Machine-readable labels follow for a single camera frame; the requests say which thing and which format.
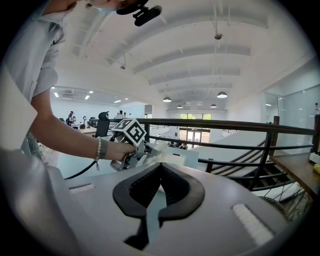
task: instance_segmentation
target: window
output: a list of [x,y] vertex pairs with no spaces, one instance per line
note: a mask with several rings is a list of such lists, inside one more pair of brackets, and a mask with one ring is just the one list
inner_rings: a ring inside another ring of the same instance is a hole
[[211,114],[180,114],[180,119],[211,120]]

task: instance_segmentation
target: wooden shelf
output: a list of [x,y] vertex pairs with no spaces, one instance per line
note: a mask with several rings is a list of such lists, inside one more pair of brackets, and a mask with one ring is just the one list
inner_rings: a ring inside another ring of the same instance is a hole
[[314,164],[309,161],[309,153],[270,156],[270,160],[280,166],[313,198],[320,192],[320,174],[314,171]]

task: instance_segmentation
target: black camera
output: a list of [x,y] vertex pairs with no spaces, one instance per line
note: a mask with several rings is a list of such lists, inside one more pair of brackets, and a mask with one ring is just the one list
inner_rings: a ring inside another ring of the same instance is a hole
[[130,5],[128,8],[118,10],[116,13],[119,15],[127,15],[140,10],[138,13],[134,14],[133,17],[135,18],[134,24],[137,27],[141,27],[147,22],[158,17],[162,12],[162,7],[159,5],[156,5],[151,9],[145,7],[147,2],[148,0],[140,0],[137,3]]

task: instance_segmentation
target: hand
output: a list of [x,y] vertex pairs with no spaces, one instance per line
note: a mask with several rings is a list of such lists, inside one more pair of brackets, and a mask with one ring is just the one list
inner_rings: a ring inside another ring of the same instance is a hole
[[135,151],[135,147],[129,143],[117,143],[108,141],[105,159],[121,162],[125,158],[125,156]]

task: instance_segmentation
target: white vent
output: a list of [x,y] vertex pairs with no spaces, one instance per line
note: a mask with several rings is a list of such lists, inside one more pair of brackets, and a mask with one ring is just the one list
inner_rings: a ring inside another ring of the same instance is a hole
[[73,96],[68,96],[68,95],[62,95],[62,99],[63,100],[67,100],[67,101],[72,101],[74,99]]

